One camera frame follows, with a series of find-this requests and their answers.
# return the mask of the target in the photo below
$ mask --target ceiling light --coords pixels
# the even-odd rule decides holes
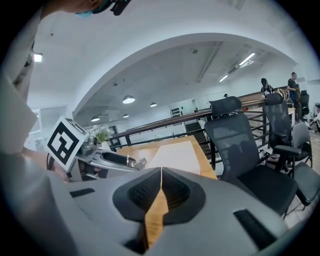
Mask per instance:
[[[228,75],[226,74],[219,82],[222,82],[223,80],[225,80],[228,77]]]
[[[95,116],[93,116],[93,117],[91,118],[91,122],[97,122],[97,121],[99,121],[99,120],[100,120],[100,118],[99,118],[98,115],[95,115]]]
[[[248,61],[249,59],[251,59],[251,57],[254,56],[254,55],[255,55],[255,53],[251,53],[244,61],[242,61],[242,62],[239,64],[239,66],[242,66],[243,64],[245,64],[246,61]]]
[[[131,95],[127,95],[123,98],[123,104],[129,104],[134,102],[136,99],[134,97],[132,97]]]
[[[34,53],[33,59],[35,62],[42,62],[42,53]]]

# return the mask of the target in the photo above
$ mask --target railing post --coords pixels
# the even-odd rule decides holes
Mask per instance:
[[[211,149],[211,166],[212,166],[212,169],[215,170],[216,169],[216,146],[212,142],[212,140],[210,140],[210,149]]]
[[[262,134],[263,134],[263,135],[266,135],[266,133],[267,133],[267,116],[266,116],[265,113],[263,113],[262,120],[263,120]],[[266,143],[266,137],[267,137],[267,136],[264,136],[264,137],[262,138],[262,144],[265,144],[265,143]]]
[[[126,140],[126,143],[128,144],[128,146],[131,146],[131,140],[130,140],[129,135],[126,135],[124,137],[125,137],[125,140]]]

